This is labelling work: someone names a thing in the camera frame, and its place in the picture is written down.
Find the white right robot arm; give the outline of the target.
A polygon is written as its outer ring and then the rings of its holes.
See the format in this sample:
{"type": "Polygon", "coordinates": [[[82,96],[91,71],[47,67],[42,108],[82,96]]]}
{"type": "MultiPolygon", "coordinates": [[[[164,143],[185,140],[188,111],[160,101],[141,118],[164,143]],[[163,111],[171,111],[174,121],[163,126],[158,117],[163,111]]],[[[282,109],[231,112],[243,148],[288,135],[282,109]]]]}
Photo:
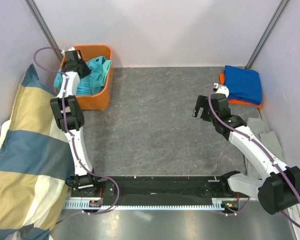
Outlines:
{"type": "Polygon", "coordinates": [[[215,84],[208,96],[199,95],[192,116],[212,123],[217,133],[243,153],[258,177],[228,172],[222,175],[220,193],[230,197],[238,192],[256,199],[270,215],[300,204],[300,168],[289,167],[277,158],[240,116],[231,113],[227,91],[225,86],[215,84]]]}

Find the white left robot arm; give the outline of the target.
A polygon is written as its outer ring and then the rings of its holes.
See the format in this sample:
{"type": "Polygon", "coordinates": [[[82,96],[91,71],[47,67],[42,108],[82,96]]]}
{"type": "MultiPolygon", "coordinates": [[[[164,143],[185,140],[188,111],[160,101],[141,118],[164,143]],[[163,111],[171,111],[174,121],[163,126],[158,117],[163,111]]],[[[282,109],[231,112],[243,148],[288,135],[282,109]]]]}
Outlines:
{"type": "Polygon", "coordinates": [[[58,73],[62,77],[56,98],[50,100],[50,107],[57,127],[65,134],[69,143],[74,173],[65,180],[73,198],[101,198],[102,176],[95,176],[88,158],[83,126],[85,118],[76,97],[77,88],[83,77],[91,73],[83,60],[81,51],[74,47],[63,52],[65,61],[58,73]]]}

